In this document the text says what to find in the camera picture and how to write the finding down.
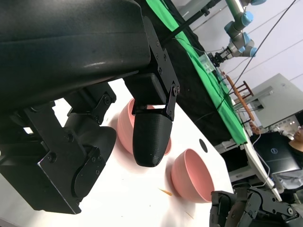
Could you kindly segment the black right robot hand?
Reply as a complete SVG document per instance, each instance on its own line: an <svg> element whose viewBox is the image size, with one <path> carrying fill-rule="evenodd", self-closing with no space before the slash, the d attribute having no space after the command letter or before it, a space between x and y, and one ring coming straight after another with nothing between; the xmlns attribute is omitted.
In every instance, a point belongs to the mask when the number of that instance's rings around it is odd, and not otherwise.
<svg viewBox="0 0 303 227"><path fill-rule="evenodd" d="M211 193L211 227L301 227L302 215L294 206L280 202L256 187L237 188L236 193Z"/></svg>

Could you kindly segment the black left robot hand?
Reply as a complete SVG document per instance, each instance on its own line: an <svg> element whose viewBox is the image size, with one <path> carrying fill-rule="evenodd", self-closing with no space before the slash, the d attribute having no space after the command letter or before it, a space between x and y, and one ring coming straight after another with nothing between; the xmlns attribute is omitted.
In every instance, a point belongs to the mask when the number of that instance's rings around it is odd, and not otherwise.
<svg viewBox="0 0 303 227"><path fill-rule="evenodd" d="M133 0L0 3L0 172L34 209L78 214L116 142L102 122L123 79L134 98L133 154L155 167L179 82Z"/></svg>

